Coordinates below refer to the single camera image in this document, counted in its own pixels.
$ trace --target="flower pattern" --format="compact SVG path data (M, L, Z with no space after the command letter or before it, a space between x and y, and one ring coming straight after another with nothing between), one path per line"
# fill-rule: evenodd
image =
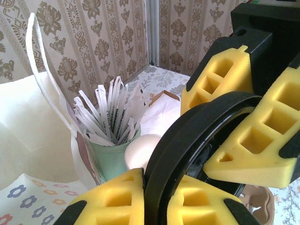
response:
M135 82L135 81L138 81L140 79L139 76L136 76L135 78L133 78L133 80L131 82Z
M216 7L216 10L210 10L210 15L213 18L214 22L217 21L218 18L221 17L221 15L223 15L224 11L219 11L219 8Z
M41 182L38 182L37 180L32 180L33 183L35 183L36 185L40 186L40 187L46 187L45 184L41 183Z
M129 55L129 57L131 58L131 55L132 55L132 52L133 52L133 46L129 46L128 49L126 50L126 53L127 55Z
M13 80L13 74L15 68L15 62L10 60L8 63L3 62L3 59L0 60L0 76L7 78L8 80Z
M187 30L186 26L179 18L171 24L171 29L173 30L173 35L177 36L177 38L183 37L183 32Z
M195 26L191 30L192 30L191 41L196 42L198 39L198 35L199 35L199 29Z
M37 201L37 198L32 195L28 198L25 198L23 201L22 201L22 204L20 205L20 208L29 208L33 205L33 203L35 203Z
M270 188L274 194L274 225L298 225L300 222L300 178L282 189Z
M217 4L217 6L219 5L219 4L225 4L226 3L226 0L211 0L211 3L216 3Z
M78 194L75 191L65 191L65 194L70 196L78 196Z
M82 7L85 11L88 11L88 17L96 19L97 15L100 15L99 6L101 0L84 0Z
M37 9L37 20L46 35L50 33L56 35L58 30L61 30L59 20L61 20L61 14L51 5L41 1Z
M66 184L54 184L54 187L57 187L57 188L69 188L69 186L66 185Z
M180 66L183 62L183 57L179 54L179 52L174 52L170 55L171 63L175 66Z
M178 50L183 44L182 41L178 41L178 40L176 40L176 41L172 40L172 41L173 41L173 45L175 46L176 50Z
M80 84L81 84L81 81L78 81L78 82L72 81L71 87L68 87L67 89L73 93L78 94L79 90L80 90Z
M181 13L183 13L183 11L186 9L186 7L182 6L182 3L179 2L178 5L174 5L174 9L177 12L178 17L180 17Z
M104 65L103 65L103 66L100 66L100 68L101 68L104 72L106 72L106 73L108 74L108 70L109 70L110 65L111 65L111 62L106 62L106 61L104 61Z
M3 39L4 39L4 34L3 34L3 32L0 30L0 41L2 41ZM1 43L0 43L0 52L1 52L1 53L5 53L5 52L6 52L6 49L5 49L4 44L1 44Z
M48 195L58 195L58 193L56 191L44 190L43 192L48 194Z
M160 26L161 26L161 31L162 32L167 32L167 27L168 27L167 22L162 21L161 24L160 24Z
M61 55L63 55L64 48L66 45L66 39L63 38L62 40L59 40L58 36L56 36L54 40L54 43L50 43L50 47L53 48L55 51L59 52Z
M211 26L209 26L207 29L205 29L205 31L203 32L205 37L205 41L209 42L210 44L212 44L215 40L217 40L218 38L220 38L222 36L219 28L213 24Z
M130 11L127 11L126 8L124 9L124 12L121 13L121 17L123 18L123 20L125 21L125 23L128 22L129 13L130 13Z
M172 89L170 90L170 92L173 93L174 95L177 95L177 96L180 96L180 97L181 97L182 90L183 90L184 86L185 86L184 84L180 84L180 85L178 85L177 87L172 88Z
M102 29L102 22L98 23L97 20L95 20L95 25L91 26L90 28L99 37Z
M128 4L128 1L129 0L120 0L119 1L120 7L122 7L122 6L126 7L126 5Z
M151 73L155 73L157 70L158 69L156 67L148 67L147 69L144 70L144 72L147 74L151 74Z
M40 217L44 212L46 212L47 208L45 206L42 206L36 210L33 211L32 218L38 218Z
M54 220L54 215L49 215L43 219L41 225L48 225L52 220Z
M77 76L77 61L63 57L60 63L60 66L58 67L58 75L63 76L65 81L68 81L69 79L73 80L74 76Z
M108 48L109 44L106 41L102 39L98 40L94 53L98 56L99 61L105 60L105 58L108 56Z
M52 202L53 202L54 204L57 204L57 205L65 205L65 204L67 204L67 203L65 202L65 200L62 200L62 199L54 199Z
M8 198L17 198L19 197L24 191L26 191L26 187L22 184L18 187L15 187L10 190Z
M76 28L77 30L81 26L79 13L77 10L77 7L67 7L67 15L69 17L70 24L73 28Z
M132 75L136 71L136 61L130 60L128 63L126 71L129 73L129 75Z
M5 214L4 216L0 217L0 225L7 225L12 219L13 217L10 214Z
M127 25L122 35L122 40L125 41L126 45L132 42L132 36L133 36L133 30L131 29L131 27Z

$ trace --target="paper cup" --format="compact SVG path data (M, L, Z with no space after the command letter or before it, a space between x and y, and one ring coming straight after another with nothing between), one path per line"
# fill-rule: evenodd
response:
M124 153L127 146L141 135L139 128L133 139L125 144L106 147L90 142L90 146L95 154L99 169L105 181L109 181L127 171L124 160Z
M132 141L125 151L125 164L127 169L144 168L157 146L161 136L143 135Z

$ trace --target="white paper wrapper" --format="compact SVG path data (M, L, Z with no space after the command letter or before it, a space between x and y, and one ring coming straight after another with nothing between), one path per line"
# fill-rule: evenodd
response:
M180 117L180 101L162 94L146 111L141 121L141 135L162 136Z
M88 130L84 135L85 138L101 146L120 145L130 141L139 129L137 124L140 123L150 102L143 94L140 84L137 84L128 96L128 85L124 86L119 76L110 82L107 99L103 85L99 85L96 89L98 110L82 90L79 94L89 108L85 109L81 99L75 97L75 115Z

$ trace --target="black ring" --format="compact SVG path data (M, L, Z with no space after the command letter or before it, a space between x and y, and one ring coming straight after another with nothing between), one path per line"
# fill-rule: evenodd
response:
M146 169L150 177L144 194L145 225L166 225L167 205L187 169L220 129L237 116L251 113L260 99L243 91L224 94L205 110L196 106L173 136L166 136L169 132L164 135L164 146L160 142L154 150L160 153L159 157L154 154L158 160L149 161L151 173L149 164Z
M156 165L156 162L158 162L158 159L164 152L164 150L167 148L168 144L170 143L170 137L175 136L178 132L180 132L180 128L193 116L195 113L199 112L200 110L204 109L205 106L208 103L204 103L201 105L198 105L197 107L194 107L187 111L185 114L180 116L165 132L165 134L161 137L159 142L157 143L157 146L159 148L155 148L153 151L151 158L148 161L147 169L145 171L145 183L147 185L148 180L154 170L154 167Z

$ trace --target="patterned wallpaper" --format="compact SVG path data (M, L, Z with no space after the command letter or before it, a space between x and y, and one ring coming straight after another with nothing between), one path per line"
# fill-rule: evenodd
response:
M32 74L25 50L36 13L50 70L69 102L79 90L95 101L99 84L129 79L148 64L143 0L0 0L0 83ZM41 53L33 40L39 71Z
M230 12L248 0L159 0L160 66L192 75L211 44L232 33Z

